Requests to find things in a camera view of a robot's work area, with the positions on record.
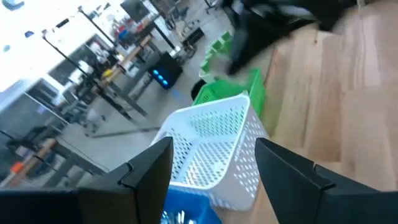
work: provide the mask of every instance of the gray concrete floor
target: gray concrete floor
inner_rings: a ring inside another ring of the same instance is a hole
[[[211,10],[208,15],[205,12],[204,1],[191,1],[189,4],[187,21],[199,19],[205,36],[197,43],[197,53],[183,66],[183,73],[177,83],[171,90],[162,89],[157,82],[150,84],[138,100],[138,105],[148,112],[147,118],[143,118],[135,111],[131,112],[131,116],[139,120],[140,125],[128,122],[118,112],[113,111],[107,121],[101,125],[97,134],[132,130],[139,127],[159,127],[173,111],[192,105],[190,91],[194,83],[199,80],[198,72],[201,61],[204,59],[205,50],[226,30],[233,30],[233,28],[222,10]],[[266,74],[271,54],[268,52],[263,58],[265,61],[261,63],[261,67],[263,74]],[[155,135],[156,131],[151,131],[108,138],[88,138],[84,135],[82,127],[72,125],[65,130],[59,141],[98,167],[109,171],[145,150]]]

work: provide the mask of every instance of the blue plastic bin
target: blue plastic bin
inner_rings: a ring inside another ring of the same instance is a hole
[[[221,224],[221,220],[210,207],[210,201],[205,196],[195,195],[169,189],[163,211],[178,213],[184,210],[194,218],[197,224]]]

